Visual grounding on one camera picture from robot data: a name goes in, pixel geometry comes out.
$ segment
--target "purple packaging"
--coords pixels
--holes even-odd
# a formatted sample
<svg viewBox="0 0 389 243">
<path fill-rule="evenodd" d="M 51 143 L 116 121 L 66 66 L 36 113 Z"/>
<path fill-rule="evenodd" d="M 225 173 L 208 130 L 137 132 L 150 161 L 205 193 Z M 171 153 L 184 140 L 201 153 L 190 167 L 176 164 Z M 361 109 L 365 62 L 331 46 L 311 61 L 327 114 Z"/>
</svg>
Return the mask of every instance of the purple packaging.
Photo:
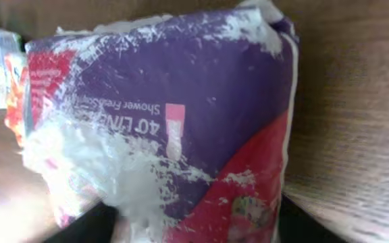
<svg viewBox="0 0 389 243">
<path fill-rule="evenodd" d="M 166 172 L 178 199 L 160 205 L 176 220 L 164 242 L 273 238 L 298 59 L 286 18 L 240 7 L 129 33 L 55 36 L 27 52 L 37 130 L 63 111 L 149 141 L 161 165 L 200 171 L 194 180 Z M 250 210 L 262 214 L 241 213 Z"/>
</svg>

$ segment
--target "brown background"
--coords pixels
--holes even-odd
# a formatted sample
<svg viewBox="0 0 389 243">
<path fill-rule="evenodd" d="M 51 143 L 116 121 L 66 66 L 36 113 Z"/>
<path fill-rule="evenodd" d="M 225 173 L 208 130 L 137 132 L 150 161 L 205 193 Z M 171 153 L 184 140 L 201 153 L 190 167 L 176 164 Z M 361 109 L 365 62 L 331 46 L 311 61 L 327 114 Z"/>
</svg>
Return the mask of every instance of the brown background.
<svg viewBox="0 0 389 243">
<path fill-rule="evenodd" d="M 232 7 L 235 2 L 0 0 L 0 27 L 40 38 L 53 34 L 57 26 L 81 30 L 163 12 Z M 332 159 L 350 167 L 389 163 L 389 0 L 276 3 L 295 21 L 301 37 L 289 182 L 297 183 L 295 175 L 313 178 L 322 172 L 314 165 Z M 24 231 L 13 237 L 27 239 L 53 227 L 53 216 L 43 181 L 22 168 L 17 151 L 0 114 L 0 200 L 7 202 L 1 208 L 8 210 L 11 198 L 26 195 L 30 213 L 38 217 L 23 221 Z"/>
</svg>

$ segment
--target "orange package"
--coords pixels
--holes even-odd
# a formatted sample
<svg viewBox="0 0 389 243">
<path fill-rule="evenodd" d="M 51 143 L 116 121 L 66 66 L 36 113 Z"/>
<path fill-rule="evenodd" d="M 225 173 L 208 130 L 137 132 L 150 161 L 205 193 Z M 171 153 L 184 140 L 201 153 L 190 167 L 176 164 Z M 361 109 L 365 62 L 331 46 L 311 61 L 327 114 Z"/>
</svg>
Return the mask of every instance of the orange package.
<svg viewBox="0 0 389 243">
<path fill-rule="evenodd" d="M 19 146 L 23 147 L 25 125 L 22 112 L 25 87 L 29 79 L 26 56 L 23 53 L 11 53 L 5 56 L 5 64 L 11 81 L 7 96 L 7 115 L 4 122 L 16 135 Z"/>
</svg>

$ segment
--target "torn plastic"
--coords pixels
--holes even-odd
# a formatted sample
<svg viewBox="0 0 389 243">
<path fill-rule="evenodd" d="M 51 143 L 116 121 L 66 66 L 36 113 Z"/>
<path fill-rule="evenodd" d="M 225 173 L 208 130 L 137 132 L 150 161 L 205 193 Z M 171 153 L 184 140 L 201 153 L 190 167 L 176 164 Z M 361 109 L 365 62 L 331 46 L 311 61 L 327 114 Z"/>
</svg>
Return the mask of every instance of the torn plastic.
<svg viewBox="0 0 389 243">
<path fill-rule="evenodd" d="M 142 26 L 150 25 L 150 24 L 158 24 L 169 20 L 172 18 L 169 14 L 164 14 L 162 16 L 152 16 L 148 18 L 141 18 L 139 20 L 134 21 L 118 21 L 110 24 L 100 24 L 94 28 L 93 31 L 89 30 L 64 30 L 61 27 L 57 28 L 56 35 L 73 35 L 73 34 L 92 34 L 92 33 L 128 33 L 135 28 L 139 28 Z"/>
<path fill-rule="evenodd" d="M 117 207 L 128 242 L 273 242 L 298 52 L 264 12 L 28 43 L 25 166 L 80 197 L 67 215 Z"/>
</svg>

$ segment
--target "wooden surface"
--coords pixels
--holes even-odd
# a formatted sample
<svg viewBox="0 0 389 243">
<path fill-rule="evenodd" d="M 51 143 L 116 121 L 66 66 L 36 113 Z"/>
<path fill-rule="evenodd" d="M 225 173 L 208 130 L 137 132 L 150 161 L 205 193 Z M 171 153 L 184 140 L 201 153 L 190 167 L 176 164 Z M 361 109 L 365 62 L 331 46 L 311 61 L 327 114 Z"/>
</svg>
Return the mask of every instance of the wooden surface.
<svg viewBox="0 0 389 243">
<path fill-rule="evenodd" d="M 80 30 L 115 20 L 161 12 L 188 13 L 234 2 L 0 0 L 0 26 L 37 38 L 53 34 L 57 26 Z M 389 162 L 389 0 L 276 3 L 295 21 L 301 37 L 288 178 L 314 178 L 314 165 L 331 158 L 350 163 Z M 43 181 L 22 169 L 15 147 L 8 130 L 0 128 L 0 198 L 22 197 L 29 211 L 40 215 L 23 221 L 22 237 L 28 237 L 53 222 Z M 10 203 L 1 208 L 10 209 Z"/>
<path fill-rule="evenodd" d="M 48 189 L 23 168 L 16 139 L 0 111 L 0 243 L 25 242 L 56 227 Z"/>
</svg>

